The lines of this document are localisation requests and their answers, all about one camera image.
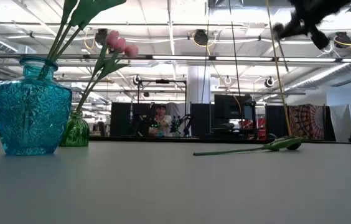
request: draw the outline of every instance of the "pink tulip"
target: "pink tulip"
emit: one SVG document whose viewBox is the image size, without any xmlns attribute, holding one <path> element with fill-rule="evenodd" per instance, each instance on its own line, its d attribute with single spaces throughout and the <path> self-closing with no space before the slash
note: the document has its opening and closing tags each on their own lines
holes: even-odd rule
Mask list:
<svg viewBox="0 0 351 224">
<path fill-rule="evenodd" d="M 112 30 L 109 35 L 106 37 L 106 43 L 108 43 L 109 46 L 113 47 L 117 43 L 119 39 L 119 32 Z"/>
<path fill-rule="evenodd" d="M 128 45 L 124 49 L 124 53 L 127 55 L 127 57 L 135 57 L 138 55 L 138 47 L 134 44 Z"/>
<path fill-rule="evenodd" d="M 120 49 L 120 53 L 123 53 L 125 47 L 126 47 L 126 40 L 124 38 L 120 38 L 120 39 L 118 39 L 118 41 L 116 42 L 116 44 L 113 48 L 114 48 L 114 50 Z"/>
</svg>

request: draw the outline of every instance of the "cap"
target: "cap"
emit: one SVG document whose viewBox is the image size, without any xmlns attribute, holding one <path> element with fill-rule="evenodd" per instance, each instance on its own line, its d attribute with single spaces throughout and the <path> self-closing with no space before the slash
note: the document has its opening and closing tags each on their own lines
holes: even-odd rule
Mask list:
<svg viewBox="0 0 351 224">
<path fill-rule="evenodd" d="M 166 108 L 166 106 L 164 104 L 160 104 L 157 108 Z"/>
</svg>

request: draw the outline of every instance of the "table surface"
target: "table surface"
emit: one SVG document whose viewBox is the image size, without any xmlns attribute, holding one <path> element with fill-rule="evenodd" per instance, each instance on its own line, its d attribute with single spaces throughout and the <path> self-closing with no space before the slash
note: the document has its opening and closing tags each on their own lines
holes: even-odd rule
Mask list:
<svg viewBox="0 0 351 224">
<path fill-rule="evenodd" d="M 0 223 L 351 224 L 351 145 L 194 157 L 246 144 L 90 142 L 5 156 Z"/>
</svg>

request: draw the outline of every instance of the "green glass vase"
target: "green glass vase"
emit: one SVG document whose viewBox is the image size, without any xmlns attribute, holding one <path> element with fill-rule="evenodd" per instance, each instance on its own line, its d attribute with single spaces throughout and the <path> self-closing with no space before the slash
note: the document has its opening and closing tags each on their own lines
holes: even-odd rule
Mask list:
<svg viewBox="0 0 351 224">
<path fill-rule="evenodd" d="M 88 146 L 90 137 L 90 127 L 82 119 L 83 113 L 72 111 L 66 124 L 65 134 L 59 146 Z"/>
</svg>

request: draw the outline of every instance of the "textured glass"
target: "textured glass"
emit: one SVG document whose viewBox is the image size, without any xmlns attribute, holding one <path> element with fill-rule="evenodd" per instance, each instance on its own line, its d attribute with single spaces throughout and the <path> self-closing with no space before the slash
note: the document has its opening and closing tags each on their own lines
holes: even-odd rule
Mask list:
<svg viewBox="0 0 351 224">
<path fill-rule="evenodd" d="M 51 154 L 57 148 L 69 117 L 72 92 L 52 81 L 58 66 L 49 64 L 45 80 L 39 76 L 45 60 L 22 57 L 24 77 L 0 83 L 0 139 L 6 154 Z"/>
<path fill-rule="evenodd" d="M 82 112 L 72 111 L 60 146 L 88 146 L 90 127 L 82 119 Z"/>
</svg>

